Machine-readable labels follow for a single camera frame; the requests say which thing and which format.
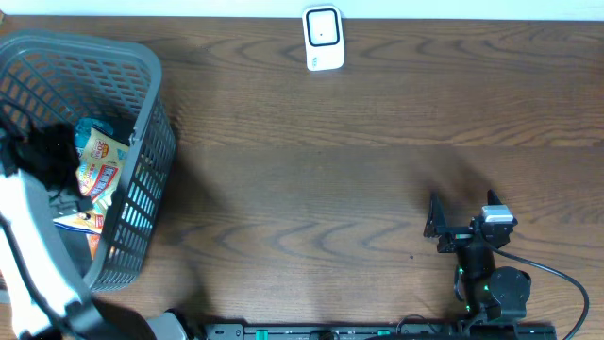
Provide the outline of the blue mouthwash bottle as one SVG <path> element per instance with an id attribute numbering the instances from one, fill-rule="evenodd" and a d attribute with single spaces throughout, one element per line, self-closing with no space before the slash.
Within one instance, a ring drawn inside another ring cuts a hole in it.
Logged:
<path id="1" fill-rule="evenodd" d="M 93 118 L 80 119 L 75 125 L 75 150 L 78 156 L 82 155 L 93 130 L 100 131 L 108 137 L 112 137 L 114 132 L 113 127 L 108 122 Z"/>

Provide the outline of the large yellow snack bag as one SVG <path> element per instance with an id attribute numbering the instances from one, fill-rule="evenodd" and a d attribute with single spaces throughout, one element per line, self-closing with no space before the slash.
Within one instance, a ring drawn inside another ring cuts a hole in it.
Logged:
<path id="1" fill-rule="evenodd" d="M 88 197 L 92 207 L 54 220 L 56 227 L 84 233 L 100 234 L 112 204 L 120 176 L 126 165 L 129 147 L 112 137 L 93 130 L 84 151 L 79 156 L 76 177 L 81 194 Z"/>

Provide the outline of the small orange snack packet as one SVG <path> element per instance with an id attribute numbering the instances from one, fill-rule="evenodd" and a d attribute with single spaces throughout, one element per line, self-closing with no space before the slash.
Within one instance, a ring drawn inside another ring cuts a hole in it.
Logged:
<path id="1" fill-rule="evenodd" d="M 95 255 L 96 255 L 96 251 L 98 249 L 98 245 L 99 245 L 100 239 L 101 239 L 101 235 L 100 234 L 91 233 L 91 234 L 87 234 L 86 238 L 87 238 L 87 242 L 88 242 L 91 258 L 94 259 Z"/>

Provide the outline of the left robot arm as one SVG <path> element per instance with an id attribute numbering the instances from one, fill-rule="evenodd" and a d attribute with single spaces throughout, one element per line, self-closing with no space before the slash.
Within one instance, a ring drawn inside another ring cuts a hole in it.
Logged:
<path id="1" fill-rule="evenodd" d="M 1 273 L 20 339 L 152 339 L 136 312 L 96 298 L 74 266 L 51 208 L 82 207 L 71 124 L 1 126 Z"/>

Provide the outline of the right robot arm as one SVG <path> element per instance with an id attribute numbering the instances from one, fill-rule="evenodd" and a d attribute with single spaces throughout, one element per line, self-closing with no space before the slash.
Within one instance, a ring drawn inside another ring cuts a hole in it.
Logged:
<path id="1" fill-rule="evenodd" d="M 494 253 L 510 241 L 516 218 L 494 191 L 487 192 L 487 204 L 468 225 L 447 224 L 443 204 L 430 195 L 426 238 L 438 240 L 439 253 L 454 253 L 457 269 L 454 291 L 466 304 L 468 316 L 458 323 L 461 334 L 478 335 L 478 328 L 499 325 L 513 328 L 527 315 L 531 277 L 510 266 L 498 267 Z"/>

